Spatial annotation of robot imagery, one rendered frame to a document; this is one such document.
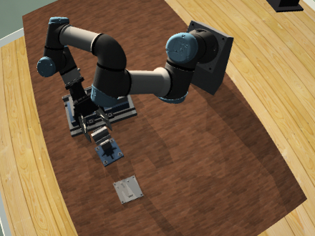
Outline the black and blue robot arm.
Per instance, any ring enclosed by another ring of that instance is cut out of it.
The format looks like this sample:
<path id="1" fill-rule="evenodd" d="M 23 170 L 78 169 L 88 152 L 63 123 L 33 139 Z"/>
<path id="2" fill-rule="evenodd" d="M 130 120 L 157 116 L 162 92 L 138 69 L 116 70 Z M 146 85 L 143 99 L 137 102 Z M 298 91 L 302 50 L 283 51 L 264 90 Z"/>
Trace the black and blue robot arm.
<path id="1" fill-rule="evenodd" d="M 51 17 L 37 71 L 42 77 L 59 72 L 65 86 L 82 78 L 67 45 L 97 56 L 91 100 L 101 107 L 113 107 L 118 97 L 130 94 L 154 94 L 164 102 L 179 104 L 188 94 L 196 64 L 214 60 L 219 48 L 216 37 L 205 29 L 175 34 L 166 44 L 165 68 L 129 71 L 124 50 L 111 36 L 73 27 L 66 17 Z"/>

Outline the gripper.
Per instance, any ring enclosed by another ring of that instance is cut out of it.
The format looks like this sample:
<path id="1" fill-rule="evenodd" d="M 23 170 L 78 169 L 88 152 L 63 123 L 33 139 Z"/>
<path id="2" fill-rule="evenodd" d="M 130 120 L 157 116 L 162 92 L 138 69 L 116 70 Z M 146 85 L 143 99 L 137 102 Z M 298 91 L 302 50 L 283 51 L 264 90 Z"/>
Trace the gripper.
<path id="1" fill-rule="evenodd" d="M 106 123 L 107 127 L 112 131 L 112 126 L 110 124 L 110 121 L 107 117 L 107 114 L 105 113 L 104 107 L 97 106 L 94 104 L 94 102 L 91 100 L 91 93 L 85 93 L 83 86 L 81 85 L 84 81 L 84 77 L 77 80 L 74 84 L 70 84 L 68 86 L 65 86 L 66 90 L 72 89 L 76 100 L 73 101 L 73 106 L 75 107 L 74 110 L 74 118 L 76 122 L 78 123 L 80 129 L 84 133 L 85 137 L 88 139 L 90 143 L 91 138 L 88 134 L 88 129 L 86 126 L 86 119 L 85 117 L 93 112 L 96 113 L 96 115 L 101 116 L 102 121 Z M 90 96 L 89 96 L 90 95 Z M 79 108 L 79 109 L 78 109 Z M 82 115 L 81 115 L 82 114 Z M 86 130 L 87 129 L 87 130 Z"/>

